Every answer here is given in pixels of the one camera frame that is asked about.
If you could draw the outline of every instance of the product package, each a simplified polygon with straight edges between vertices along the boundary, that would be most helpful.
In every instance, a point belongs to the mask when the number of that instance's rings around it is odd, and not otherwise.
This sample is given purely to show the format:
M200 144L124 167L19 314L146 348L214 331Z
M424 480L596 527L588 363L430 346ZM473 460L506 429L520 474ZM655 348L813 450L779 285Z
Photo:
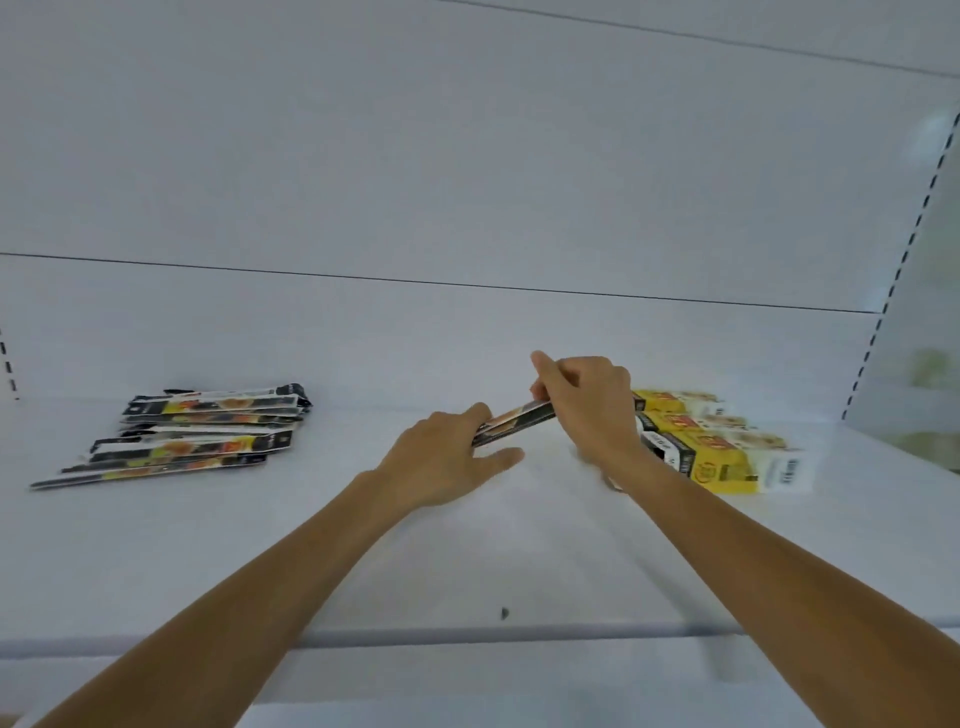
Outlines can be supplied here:
M259 464L269 453L291 447L311 406L299 384L250 392L139 395L123 412L119 436L97 440L83 463L31 488Z
M125 468L112 471L99 471L82 475L40 480L30 486L32 491L46 491L54 488L68 488L74 485L88 485L107 480L124 480L135 477L151 477L154 475L169 475L173 473L190 473L194 471L216 470L218 468L243 468L250 465L260 465L267 461L267 456L260 453L246 455L228 455L226 457L211 457L201 460L187 460L182 462L153 465L150 467Z
M122 423L131 425L295 425L303 415L248 415L238 412L189 412L182 415L128 415Z
M90 448L91 463L118 458L210 457L235 452L273 452L290 447L292 430L270 435L198 435L177 437L165 442L144 441L141 437L98 440Z
M723 415L727 404L707 392L660 392L652 389L634 390L637 412L669 412L692 417Z
M527 427L552 420L556 416L553 404L549 401L528 402L522 407L512 409L480 425L476 435L473 436L472 444L475 448L479 448Z
M812 458L779 435L688 429L647 431L641 439L663 462L713 493L797 493L810 487Z
M299 414L303 411L303 408L298 405L299 400L300 398L297 395L283 397L230 396L214 399L199 394L191 399L182 400L132 400L127 405L123 415L124 417L131 415L178 415L183 412L210 411L243 411L247 414L263 413L269 415L273 412L279 414L281 410L284 414Z
M645 432L684 432L687 430L754 429L746 418L731 415L692 415L672 412L637 412L640 429Z
M262 399L288 397L290 395L297 396L297 406L299 407L309 409L313 406L310 399L306 396L306 392L303 391L303 386L296 383L284 384L282 387L273 387L272 389L254 389L246 392L242 390L236 392L201 392L189 389L167 389L164 390L162 395L137 395L132 401Z

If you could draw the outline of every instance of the hand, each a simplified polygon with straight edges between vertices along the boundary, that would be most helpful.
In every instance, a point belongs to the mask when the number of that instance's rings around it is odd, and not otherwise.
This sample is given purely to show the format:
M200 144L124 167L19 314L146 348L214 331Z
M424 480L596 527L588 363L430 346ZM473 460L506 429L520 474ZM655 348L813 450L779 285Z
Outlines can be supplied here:
M411 508L465 496L523 459L520 448L473 457L473 436L491 416L483 402L462 415L434 412L399 436L376 471Z
M553 402L557 419L585 460L603 468L618 454L643 450L630 372L605 356L554 361L533 352L530 358L540 375L531 394Z

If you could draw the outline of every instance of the white shelving unit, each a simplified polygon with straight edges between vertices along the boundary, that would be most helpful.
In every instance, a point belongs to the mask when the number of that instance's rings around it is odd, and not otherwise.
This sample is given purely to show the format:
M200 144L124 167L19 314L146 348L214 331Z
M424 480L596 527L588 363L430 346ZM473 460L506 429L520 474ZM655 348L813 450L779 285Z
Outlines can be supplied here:
M960 627L956 477L839 424L960 163L955 8L501 5L0 11L0 713L101 669L423 414L523 402L534 348L804 423L831 442L814 493L732 502ZM131 395L286 381L318 406L263 469L26 491ZM364 558L263 701L778 684L556 423L516 440L522 466Z

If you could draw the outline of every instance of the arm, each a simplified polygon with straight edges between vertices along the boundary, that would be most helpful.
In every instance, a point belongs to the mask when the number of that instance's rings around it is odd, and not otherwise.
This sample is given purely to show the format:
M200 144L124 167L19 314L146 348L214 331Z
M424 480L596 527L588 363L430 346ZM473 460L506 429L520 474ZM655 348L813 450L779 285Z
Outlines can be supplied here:
M201 596L37 724L37 728L227 728L256 698L330 593L390 528L463 496L518 463L520 449L474 458L489 419L435 412L404 432L317 515Z
M535 397L647 512L827 726L960 725L960 645L662 463L636 431L630 373L536 352Z

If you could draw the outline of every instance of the yellow box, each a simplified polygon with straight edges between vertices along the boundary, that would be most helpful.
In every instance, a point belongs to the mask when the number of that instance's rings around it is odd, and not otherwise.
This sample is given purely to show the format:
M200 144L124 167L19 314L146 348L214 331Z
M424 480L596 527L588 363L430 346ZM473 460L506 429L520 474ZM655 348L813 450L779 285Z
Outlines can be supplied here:
M727 404L708 392L664 392L653 389L635 389L634 406L637 412L671 412L694 417L723 415Z
M643 432L644 445L674 470L724 495L797 491L805 478L801 449L755 430Z
M692 415L675 412L637 412L640 429L644 432L685 432L687 430L753 429L744 417L731 415Z

